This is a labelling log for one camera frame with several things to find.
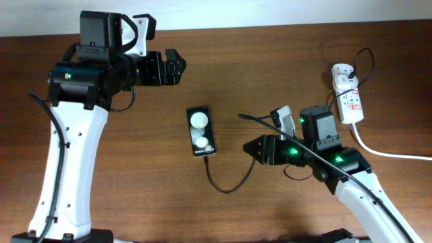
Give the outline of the black Galaxy flip phone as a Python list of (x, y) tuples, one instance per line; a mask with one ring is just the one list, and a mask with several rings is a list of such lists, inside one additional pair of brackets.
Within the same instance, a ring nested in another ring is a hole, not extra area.
[(217, 152), (211, 113), (208, 106), (186, 110), (192, 154), (195, 157), (213, 155)]

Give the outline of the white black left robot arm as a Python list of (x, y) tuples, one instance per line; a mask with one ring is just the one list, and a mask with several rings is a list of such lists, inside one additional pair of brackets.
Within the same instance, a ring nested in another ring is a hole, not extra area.
[(43, 189), (28, 230), (12, 242), (115, 241), (90, 218), (95, 158), (113, 97), (137, 86), (176, 85), (186, 69), (175, 49), (146, 49), (156, 23), (149, 14), (80, 14), (80, 40), (49, 72), (47, 98), (38, 100), (51, 121)]

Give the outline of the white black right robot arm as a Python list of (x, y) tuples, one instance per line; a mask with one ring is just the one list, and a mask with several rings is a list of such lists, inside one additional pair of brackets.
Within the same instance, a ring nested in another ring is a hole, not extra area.
[(262, 135), (243, 146), (262, 165), (309, 166), (313, 176), (357, 218), (373, 242), (421, 242), (393, 205), (371, 165), (355, 148), (342, 146), (333, 113), (325, 105), (300, 111), (302, 138), (291, 117), (279, 116)]

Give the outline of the white charger adapter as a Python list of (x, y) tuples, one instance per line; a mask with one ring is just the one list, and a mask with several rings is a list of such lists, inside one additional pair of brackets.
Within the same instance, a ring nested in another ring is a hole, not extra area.
[(340, 74), (333, 79), (333, 88), (335, 91), (338, 92), (350, 90), (356, 88), (357, 86), (358, 78), (356, 76), (354, 76), (353, 78), (349, 78), (345, 74)]

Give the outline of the white power strip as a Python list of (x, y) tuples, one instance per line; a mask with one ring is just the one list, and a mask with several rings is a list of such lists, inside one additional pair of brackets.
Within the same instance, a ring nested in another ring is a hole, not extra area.
[[(353, 71), (354, 68), (346, 63), (337, 63), (331, 69), (333, 79), (340, 74), (345, 74), (351, 78), (350, 74)], [(340, 119), (343, 124), (355, 124), (364, 119), (357, 87), (341, 92), (335, 91), (335, 94), (337, 96), (336, 101), (340, 112)]]

